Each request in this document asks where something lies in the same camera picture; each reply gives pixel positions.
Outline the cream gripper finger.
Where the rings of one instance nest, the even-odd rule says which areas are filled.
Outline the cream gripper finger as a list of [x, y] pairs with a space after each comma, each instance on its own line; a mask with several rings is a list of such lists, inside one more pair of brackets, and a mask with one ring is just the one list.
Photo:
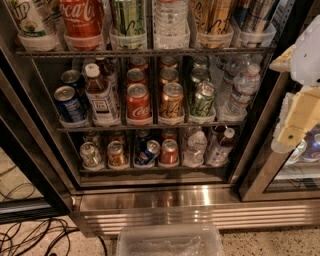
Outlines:
[[281, 127], [277, 125], [273, 132], [271, 149], [277, 153], [291, 152], [298, 146], [305, 135], [305, 129]]
[[276, 72], [289, 72], [290, 60], [295, 45], [291, 45], [280, 56], [269, 64], [269, 68]]

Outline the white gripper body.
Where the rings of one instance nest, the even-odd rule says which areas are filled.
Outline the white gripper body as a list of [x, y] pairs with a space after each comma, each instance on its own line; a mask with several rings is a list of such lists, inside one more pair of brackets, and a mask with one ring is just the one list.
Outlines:
[[320, 88], [303, 87], [293, 97], [285, 127], [307, 132], [320, 121]]

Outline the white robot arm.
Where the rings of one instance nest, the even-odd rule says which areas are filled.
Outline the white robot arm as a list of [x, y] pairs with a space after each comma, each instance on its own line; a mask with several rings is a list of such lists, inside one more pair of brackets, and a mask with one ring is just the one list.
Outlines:
[[289, 72], [302, 86], [299, 92], [286, 94], [273, 133], [271, 149], [288, 153], [320, 122], [320, 15], [269, 68]]

